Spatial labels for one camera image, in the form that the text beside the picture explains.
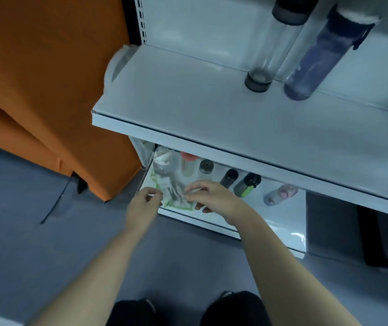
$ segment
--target white shelf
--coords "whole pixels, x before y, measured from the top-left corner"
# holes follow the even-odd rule
[[[180,172],[180,153],[178,153],[178,168],[175,172],[177,180],[187,185],[197,180],[195,173],[191,177],[184,177]],[[215,163],[212,180],[219,182],[229,167]],[[246,171],[238,170],[238,180],[230,186],[230,190],[243,179],[247,174]],[[149,168],[147,175],[142,182],[141,188],[145,186],[156,187],[156,183],[151,179],[152,167]],[[269,224],[277,236],[290,249],[297,251],[293,252],[297,257],[302,258],[301,253],[306,252],[306,192],[300,190],[295,197],[285,200],[277,206],[268,207],[263,203],[263,196],[272,190],[279,188],[282,185],[280,182],[262,178],[262,182],[254,189],[244,201],[256,210]],[[235,238],[240,238],[236,228],[224,221],[224,218],[216,213],[203,214],[198,210],[182,210],[173,207],[159,209],[160,214],[176,218],[203,228],[216,232],[230,235]]]
[[[388,112],[323,93],[257,94],[245,73],[143,45],[93,124],[388,213]]]

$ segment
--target pink cap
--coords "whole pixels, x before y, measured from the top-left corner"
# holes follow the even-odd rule
[[[185,161],[195,161],[198,159],[198,157],[195,156],[194,154],[189,154],[186,152],[180,152],[180,155],[181,155],[182,159]]]

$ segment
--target gray floor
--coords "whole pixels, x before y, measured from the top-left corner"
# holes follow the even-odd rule
[[[137,176],[103,204],[68,178],[0,151],[0,316],[26,322],[123,226]],[[308,195],[302,263],[363,325],[388,325],[388,270],[365,267],[354,207]],[[118,299],[150,297],[171,325],[198,325],[224,290],[256,291],[239,241],[159,216],[137,248]]]

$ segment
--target forearm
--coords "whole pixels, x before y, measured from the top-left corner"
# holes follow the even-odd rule
[[[236,227],[268,315],[280,325],[359,325],[254,211]]]
[[[104,326],[138,241],[118,234],[29,325]]]

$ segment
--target gray bottle cap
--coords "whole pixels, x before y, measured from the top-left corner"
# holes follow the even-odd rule
[[[204,159],[200,163],[200,169],[199,169],[203,174],[209,175],[213,171],[213,161]]]

